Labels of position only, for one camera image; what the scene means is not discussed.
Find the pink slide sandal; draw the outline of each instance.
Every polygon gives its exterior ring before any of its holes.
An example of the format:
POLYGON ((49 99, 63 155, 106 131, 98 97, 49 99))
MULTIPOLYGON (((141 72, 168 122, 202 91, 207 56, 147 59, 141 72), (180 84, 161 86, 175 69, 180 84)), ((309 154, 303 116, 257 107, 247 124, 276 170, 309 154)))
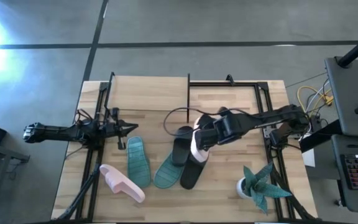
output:
POLYGON ((144 201, 145 195, 142 189, 140 189, 116 168, 107 164, 102 164, 99 170, 100 173, 104 175, 106 183, 109 185, 114 194, 123 191, 139 203, 144 201))

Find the wooden table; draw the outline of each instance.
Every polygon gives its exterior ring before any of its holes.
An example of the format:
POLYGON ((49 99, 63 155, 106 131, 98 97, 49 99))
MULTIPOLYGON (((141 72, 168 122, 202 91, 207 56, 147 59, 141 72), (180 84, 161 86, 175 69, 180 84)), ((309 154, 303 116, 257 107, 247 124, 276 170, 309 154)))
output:
MULTIPOLYGON (((266 81, 273 108, 288 104, 283 81, 266 81)), ((78 108, 94 114, 100 82, 84 82, 78 108)), ((120 118, 139 127, 131 136, 141 136, 150 159, 152 177, 172 150, 173 137, 162 128, 164 117, 177 107, 187 105, 188 80, 182 77, 115 77, 108 107, 119 107, 120 118)), ((191 87, 190 106, 216 112, 219 107, 241 108, 257 113, 253 88, 191 87)), ((200 114, 190 112, 190 126, 200 114)), ((168 129, 174 132, 186 123, 186 113, 176 112, 168 119, 168 129)), ((103 163, 127 172, 126 151, 117 148, 117 139, 110 138, 104 148, 103 163)), ((71 142, 67 153, 80 147, 71 142)), ((214 146, 196 186, 183 189, 177 182, 169 189, 158 189, 153 184, 144 189, 146 199, 137 203, 126 194, 113 194, 100 177, 96 198, 94 222, 254 222, 276 221, 275 206, 267 198, 268 215, 264 215, 252 200, 241 199, 236 193, 236 182, 243 177, 242 166, 257 172, 267 164, 262 131, 252 130, 241 140, 214 146)), ((283 151, 291 191, 313 216, 317 217, 313 196, 301 152, 286 148, 283 151)), ((70 156, 64 163, 52 218, 69 206, 78 193, 83 175, 86 150, 70 156)), ((285 201, 283 212, 287 216, 285 201)))

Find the teal slipper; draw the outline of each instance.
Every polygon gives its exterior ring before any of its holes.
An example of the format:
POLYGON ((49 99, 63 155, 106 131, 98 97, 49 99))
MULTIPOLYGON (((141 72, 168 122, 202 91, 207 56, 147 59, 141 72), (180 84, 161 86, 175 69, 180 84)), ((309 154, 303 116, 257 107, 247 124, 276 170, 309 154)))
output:
POLYGON ((184 166, 177 167, 172 164, 172 152, 164 160, 154 174, 154 185, 160 189, 167 189, 180 179, 184 166))
POLYGON ((142 138, 136 136, 127 142, 128 178, 138 187, 144 188, 151 183, 150 162, 144 153, 142 138))

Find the potted plant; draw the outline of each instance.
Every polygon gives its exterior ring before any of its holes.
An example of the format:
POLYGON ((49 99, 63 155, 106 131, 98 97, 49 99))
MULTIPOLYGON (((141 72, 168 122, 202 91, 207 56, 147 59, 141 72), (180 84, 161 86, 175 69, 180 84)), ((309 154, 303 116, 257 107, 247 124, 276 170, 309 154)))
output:
POLYGON ((266 197, 280 198, 291 196, 280 187, 267 183, 273 164, 269 163, 257 174, 244 166, 244 177, 237 183, 237 193, 241 198, 252 198, 256 204, 267 215, 266 197))

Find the concrete floor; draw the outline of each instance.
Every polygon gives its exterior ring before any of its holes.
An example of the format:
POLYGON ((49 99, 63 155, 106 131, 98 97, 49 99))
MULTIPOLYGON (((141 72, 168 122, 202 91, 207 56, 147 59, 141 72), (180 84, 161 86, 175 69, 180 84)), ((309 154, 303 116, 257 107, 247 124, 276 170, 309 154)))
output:
MULTIPOLYGON (((103 0, 0 0, 0 45, 91 44, 103 0)), ((110 0, 99 43, 358 40, 355 0, 110 0)), ((185 76, 195 80, 284 80, 291 85, 325 72, 326 57, 353 46, 186 47, 98 49, 90 80, 118 75, 185 76)), ((23 142, 23 127, 39 121, 71 124, 90 49, 0 50, 0 127, 4 144, 31 155, 0 194, 0 223, 50 218, 66 142, 23 142)), ((287 88, 291 103, 302 85, 320 88, 326 75, 287 88)), ((321 110, 336 119, 334 106, 321 110)), ((338 208, 332 180, 310 179, 323 220, 358 223, 338 208)))

